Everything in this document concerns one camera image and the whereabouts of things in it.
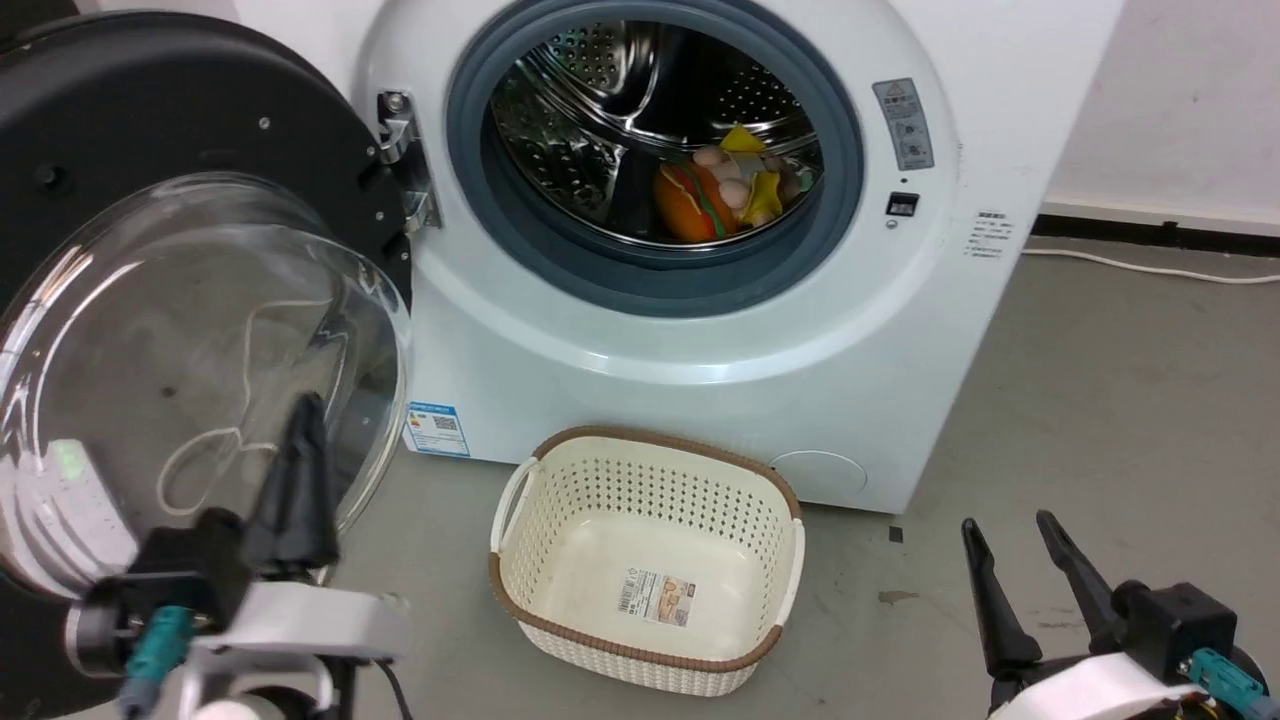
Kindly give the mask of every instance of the basket handle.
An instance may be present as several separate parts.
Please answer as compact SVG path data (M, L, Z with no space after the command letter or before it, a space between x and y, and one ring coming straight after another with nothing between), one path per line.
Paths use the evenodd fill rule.
M787 594L782 596L782 606L778 607L778 619L774 625L787 624L791 615L791 605L796 601L796 592L800 591L800 569L804 568L804 523L799 518L792 518L795 524L795 542L792 543L791 577L787 578Z
M538 468L538 459L530 457L516 468L516 471L511 474L511 479L507 480L507 487L502 489L502 498L498 500L498 511L493 515L493 528L489 530L489 551L502 552L502 547L507 544L507 534L511 532L508 523L511 523L516 515L520 514L520 509L525 505L525 498L529 497L529 489L534 487L534 470ZM515 510L512 510L512 502L516 500L516 493L520 492L520 502L516 503Z

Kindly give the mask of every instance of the washing machine door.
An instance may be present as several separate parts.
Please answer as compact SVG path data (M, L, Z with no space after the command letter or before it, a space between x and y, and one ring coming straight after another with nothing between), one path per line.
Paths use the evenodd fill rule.
M339 529L360 514L406 395L384 150L301 58L210 18L0 55L0 717L105 698L65 603L152 528L248 512L298 395L325 404Z

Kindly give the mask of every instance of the gray floor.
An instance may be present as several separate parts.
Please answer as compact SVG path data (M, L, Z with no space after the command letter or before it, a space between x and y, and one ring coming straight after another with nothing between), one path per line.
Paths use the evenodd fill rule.
M1271 260L1050 242L1199 272L1280 273ZM485 573L506 466L402 452L347 538L337 584L412 602L399 675L419 720L982 717L988 680L960 521L982 523L1046 652L1075 652L1083 623L1033 520L1047 507L1114 583L1197 583L1239 612L1239 637L1263 666L1280 667L1277 307L1280 284L1024 259L910 510L806 509L791 623L756 675L721 700L600 678L525 641ZM902 544L888 542L891 524ZM379 674L362 680L358 708L396 716Z

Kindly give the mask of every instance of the toy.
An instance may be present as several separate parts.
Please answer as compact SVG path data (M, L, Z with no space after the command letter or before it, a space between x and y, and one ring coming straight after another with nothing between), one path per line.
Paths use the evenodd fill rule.
M654 200L667 228L685 242L707 242L758 228L782 215L801 181L742 126L719 145L699 147L692 161L663 163Z

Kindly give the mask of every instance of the washing machine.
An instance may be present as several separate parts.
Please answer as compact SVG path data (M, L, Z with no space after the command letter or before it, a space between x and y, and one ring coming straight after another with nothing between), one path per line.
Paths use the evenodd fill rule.
M6 716L109 694L67 600L247 512L300 393L339 529L401 443L585 424L901 511L1121 0L137 4L198 14L0 54ZM731 133L777 204L681 234L658 187Z

